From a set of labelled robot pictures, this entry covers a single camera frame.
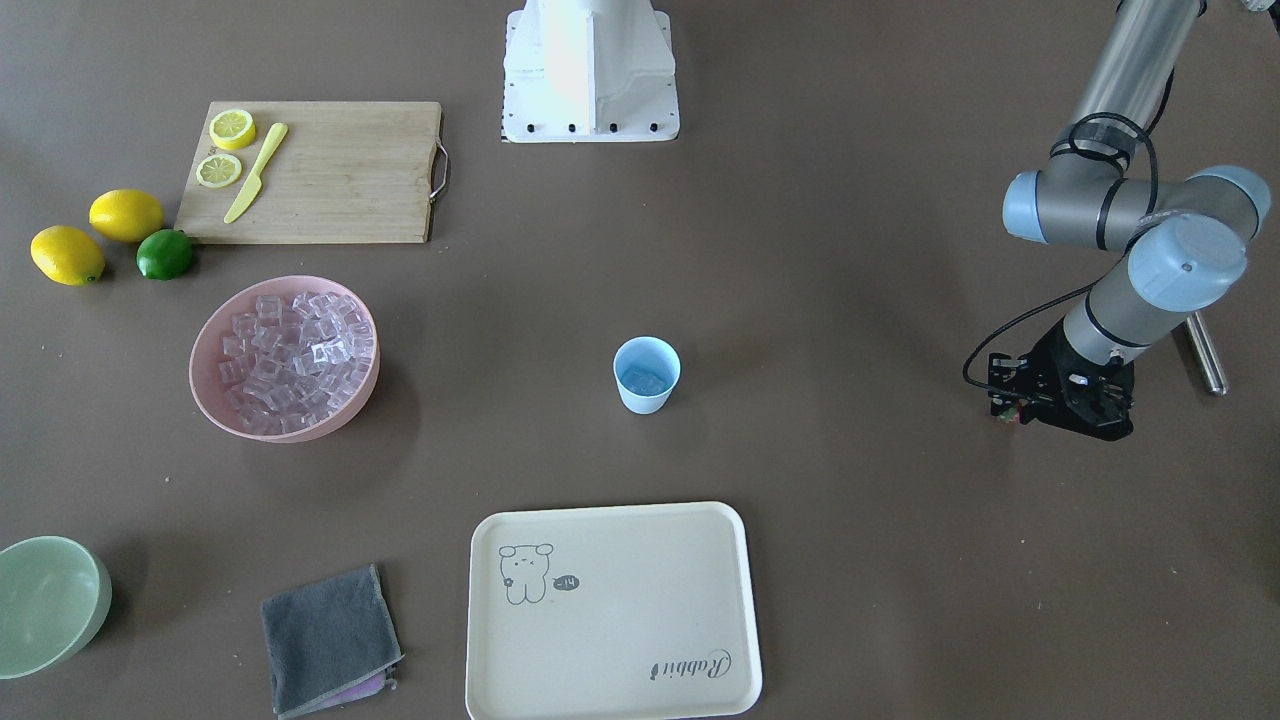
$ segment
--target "folded cloth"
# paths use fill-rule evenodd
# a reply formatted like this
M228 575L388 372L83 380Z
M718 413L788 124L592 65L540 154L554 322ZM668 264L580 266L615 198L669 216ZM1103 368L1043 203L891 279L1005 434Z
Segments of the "folded cloth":
M374 565L262 601L262 632L280 720L376 694L404 657Z

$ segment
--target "citrus fruit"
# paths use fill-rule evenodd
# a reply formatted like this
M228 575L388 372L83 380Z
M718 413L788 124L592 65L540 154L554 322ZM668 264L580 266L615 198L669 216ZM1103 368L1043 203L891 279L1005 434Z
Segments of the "citrus fruit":
M223 110L214 115L212 120L209 120L209 137L214 140L214 145L223 150L246 147L257 137L253 115L239 108Z
M216 190L236 182L239 173L239 158L219 152L200 161L200 165L196 167L196 182Z
M90 205L88 224L108 240L140 242L164 227L164 208L141 190L113 190Z
M102 277L106 258L87 232L68 225L45 228L31 238L31 259L49 279L88 284Z
M156 231L138 246L138 270L154 281L173 279L191 266L191 240L182 231Z

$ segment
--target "cartoon bear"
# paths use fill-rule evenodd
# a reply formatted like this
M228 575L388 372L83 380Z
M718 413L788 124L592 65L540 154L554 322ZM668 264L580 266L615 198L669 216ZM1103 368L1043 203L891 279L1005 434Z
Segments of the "cartoon bear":
M498 548L502 562L502 584L507 585L507 602L539 602L547 596L547 571L552 561L548 557L556 550L550 543L543 544L504 544Z

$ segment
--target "green bowl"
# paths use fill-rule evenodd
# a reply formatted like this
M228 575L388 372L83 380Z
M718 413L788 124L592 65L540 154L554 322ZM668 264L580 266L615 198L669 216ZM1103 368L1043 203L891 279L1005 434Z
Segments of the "green bowl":
M38 537L0 551L0 680L76 655L110 606L111 578L78 542Z

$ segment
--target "yellow knife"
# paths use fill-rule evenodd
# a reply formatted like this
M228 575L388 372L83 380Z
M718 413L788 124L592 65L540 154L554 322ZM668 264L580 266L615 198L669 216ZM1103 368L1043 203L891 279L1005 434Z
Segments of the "yellow knife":
M284 123L275 123L266 132L266 140L262 141L262 149L257 152L257 160L253 160L253 167L244 176L244 183L241 184L239 195L236 196L230 210L223 218L224 223L236 222L236 218L243 215L244 210L253 202L253 199L257 197L257 193L262 190L262 168L266 167L266 161L271 159L271 155L275 154L275 149L280 146L280 141L284 140L284 133L287 132L289 132L289 126Z

